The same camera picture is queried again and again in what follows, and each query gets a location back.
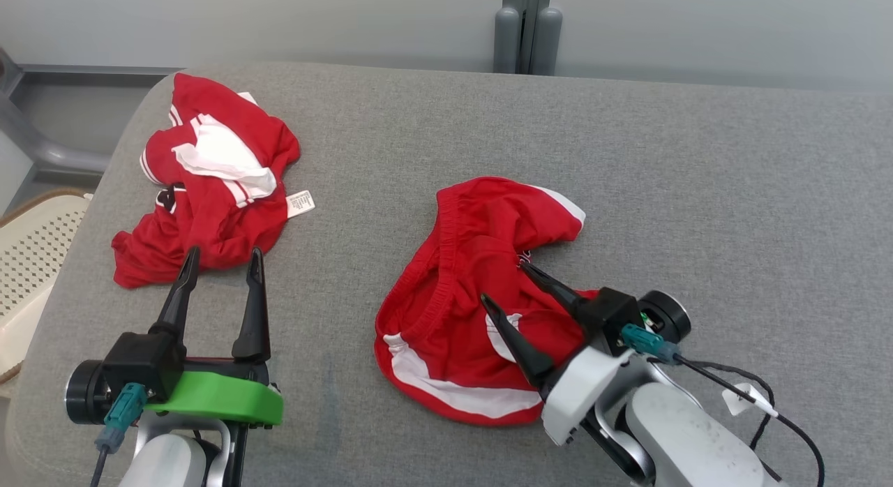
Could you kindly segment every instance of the white label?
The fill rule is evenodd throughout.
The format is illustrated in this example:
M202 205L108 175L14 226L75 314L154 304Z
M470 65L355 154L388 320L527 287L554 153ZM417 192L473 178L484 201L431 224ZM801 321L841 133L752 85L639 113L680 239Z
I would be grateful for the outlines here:
M740 384L735 384L735 387L741 389L741 392L749 394L753 399L756 399L756 401L760 401L767 406L769 405L769 401L766 398L763 398L763 395L760 394L759 391L756 391L756 388L753 388L749 383L741 382ZM723 399L726 401L726 405L728 405L728 411L730 411L733 416L737 416L743 411L748 410L750 407L753 407L752 403L728 389L723 391Z
M316 204L313 204L313 198L310 197L309 190L303 190L297 194L292 194L285 198L288 203L288 218L299 216L301 213L313 210Z

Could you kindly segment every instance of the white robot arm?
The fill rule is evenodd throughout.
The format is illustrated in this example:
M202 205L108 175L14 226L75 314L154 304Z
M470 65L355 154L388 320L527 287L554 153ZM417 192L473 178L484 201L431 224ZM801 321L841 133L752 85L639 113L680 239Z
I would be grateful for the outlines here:
M634 483L654 487L785 486L739 438L709 416L698 399L656 363L686 364L787 424L822 456L800 428L765 401L730 386L684 359L677 344L691 331L688 313L672 297L652 290L642 299L601 289L584 299L529 262L527 276L567 309L584 333L584 345L561 366L529 344L486 295L485 309L527 381L543 398L543 426L557 445L583 428ZM607 414L620 408L615 423Z

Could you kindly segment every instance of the gray fabric surface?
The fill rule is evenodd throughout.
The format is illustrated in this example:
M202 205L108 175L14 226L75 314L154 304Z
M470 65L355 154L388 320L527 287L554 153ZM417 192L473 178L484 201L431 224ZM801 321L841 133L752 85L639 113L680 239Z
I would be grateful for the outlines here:
M688 308L692 359L736 364L823 450L828 485L888 484L893 400L893 97L379 70L226 65L191 73L250 91L301 142L292 219L266 260L283 426L251 433L245 485L628 485L591 440L557 448L541 426L485 429L428 413L380 375L373 319L433 226L434 194L500 175L580 205L577 242L534 253L576 287L667 291ZM156 318L167 287L112 282L112 235L153 208L138 154L166 127L172 81L128 125L58 277L13 401L9 445L29 485L85 484L98 428L61 392L83 359ZM204 274L191 354L227 356L243 269ZM672 370L749 440L720 389ZM128 464L133 436L103 484ZM781 424L760 455L791 485L813 456Z

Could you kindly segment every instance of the red garment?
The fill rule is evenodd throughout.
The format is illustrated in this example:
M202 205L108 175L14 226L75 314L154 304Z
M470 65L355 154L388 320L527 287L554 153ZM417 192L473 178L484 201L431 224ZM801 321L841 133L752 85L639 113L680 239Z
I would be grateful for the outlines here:
M171 283L196 245L203 270L245 264L254 246L272 248L287 220L282 173L299 158L299 143L288 127L246 93L201 77L176 74L172 102L174 126L149 138L140 165L151 181L173 187L159 193L156 210L132 234L119 232L112 240L114 280L128 289ZM185 165L181 155L200 156L197 150L204 154L199 163L209 157L216 163L205 169L204 163ZM261 174L265 189L249 185L251 175Z
M556 363L567 359L583 341L580 327L518 264L533 248L576 239L585 217L563 195L509 179L473 179L437 192L434 230L375 320L375 356L384 375L457 421L504 426L536 420L539 394L479 297L493 297Z

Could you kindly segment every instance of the green plastic part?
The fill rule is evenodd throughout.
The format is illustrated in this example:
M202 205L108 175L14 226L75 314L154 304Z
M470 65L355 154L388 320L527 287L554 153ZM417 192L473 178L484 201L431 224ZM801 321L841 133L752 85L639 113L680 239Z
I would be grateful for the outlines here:
M255 381L212 372L184 372L165 403L146 410L213 417L237 423L278 426L282 423L282 395Z

